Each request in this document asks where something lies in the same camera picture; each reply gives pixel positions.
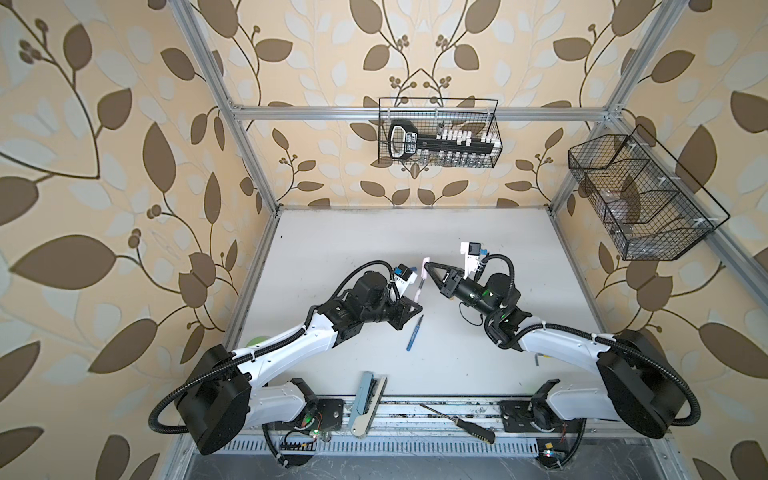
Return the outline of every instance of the work surface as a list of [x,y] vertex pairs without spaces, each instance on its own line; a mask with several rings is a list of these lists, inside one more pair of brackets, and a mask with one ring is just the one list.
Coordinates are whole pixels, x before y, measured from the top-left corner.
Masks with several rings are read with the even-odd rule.
[[[397,266],[433,262],[464,266],[461,241],[482,243],[515,264],[518,306],[552,323],[597,332],[571,264],[545,210],[288,210],[283,212],[240,337],[245,346],[302,323],[339,282],[370,260]],[[506,265],[492,260],[481,283]],[[406,296],[413,298],[416,285]],[[362,332],[272,381],[306,380],[318,395],[354,395],[363,371],[387,375],[385,395],[530,395],[549,379],[587,375],[578,367],[533,353],[496,348],[480,326],[459,315],[431,279],[419,303],[424,320],[410,352],[418,316],[401,331],[367,323]],[[478,314],[462,307],[473,323]]]

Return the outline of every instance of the blue pen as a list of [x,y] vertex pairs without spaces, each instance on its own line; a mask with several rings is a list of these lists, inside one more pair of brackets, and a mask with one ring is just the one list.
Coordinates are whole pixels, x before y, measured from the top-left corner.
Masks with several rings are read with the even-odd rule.
[[422,319],[424,318],[424,314],[422,314],[419,317],[419,321],[416,322],[416,327],[413,329],[413,334],[411,334],[411,341],[408,342],[408,348],[406,349],[406,352],[411,351],[411,347],[413,346],[413,340],[416,339],[416,333],[419,333],[419,327],[422,325]]

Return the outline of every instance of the black wire mesh basket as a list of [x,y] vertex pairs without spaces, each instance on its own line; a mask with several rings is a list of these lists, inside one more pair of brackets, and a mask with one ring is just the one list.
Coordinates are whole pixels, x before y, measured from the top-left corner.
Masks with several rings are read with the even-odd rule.
[[[673,174],[652,158],[653,146],[674,161]],[[623,260],[676,260],[730,218],[642,125],[630,135],[603,135],[572,147],[568,168]],[[694,199],[717,212],[705,213]]]
[[480,98],[382,97],[379,164],[493,168],[504,147],[497,106]]

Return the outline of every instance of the gray marble surface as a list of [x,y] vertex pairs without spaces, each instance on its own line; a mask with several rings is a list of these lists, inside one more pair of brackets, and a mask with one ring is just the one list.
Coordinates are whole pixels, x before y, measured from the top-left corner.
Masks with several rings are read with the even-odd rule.
[[287,470],[268,455],[195,455],[186,480],[654,480],[664,475],[644,440],[589,439],[561,472],[534,459],[473,457],[317,456]]

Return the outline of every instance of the robotic arm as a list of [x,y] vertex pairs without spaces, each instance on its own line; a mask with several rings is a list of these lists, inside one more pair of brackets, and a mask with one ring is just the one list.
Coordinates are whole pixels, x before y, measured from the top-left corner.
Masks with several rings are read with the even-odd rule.
[[[479,257],[480,244],[468,245],[462,244],[462,253]],[[494,273],[481,285],[482,272],[493,259],[507,263],[508,275]],[[588,382],[546,382],[533,395],[527,418],[539,429],[550,430],[572,419],[623,420],[637,432],[660,439],[670,425],[693,425],[700,418],[688,385],[639,332],[586,333],[541,321],[517,307],[520,292],[509,258],[487,255],[465,260],[465,265],[476,265],[474,278],[469,278],[472,272],[455,266],[427,263],[425,268],[444,296],[457,296],[485,316],[483,328],[497,347],[551,356],[599,377]],[[686,400],[690,414],[675,419]]]
[[[381,273],[367,271],[353,288],[342,288],[360,271],[383,265]],[[229,353],[221,345],[207,350],[187,382],[154,408],[149,426],[159,433],[192,435],[203,455],[224,447],[247,424],[294,422],[312,419],[317,398],[302,379],[280,386],[265,386],[280,373],[318,353],[330,350],[357,335],[364,323],[388,322],[401,330],[422,307],[402,296],[416,274],[399,265],[375,260],[353,271],[333,295],[312,306],[304,323],[255,346]],[[170,405],[176,408],[185,426],[162,425],[158,417]]]

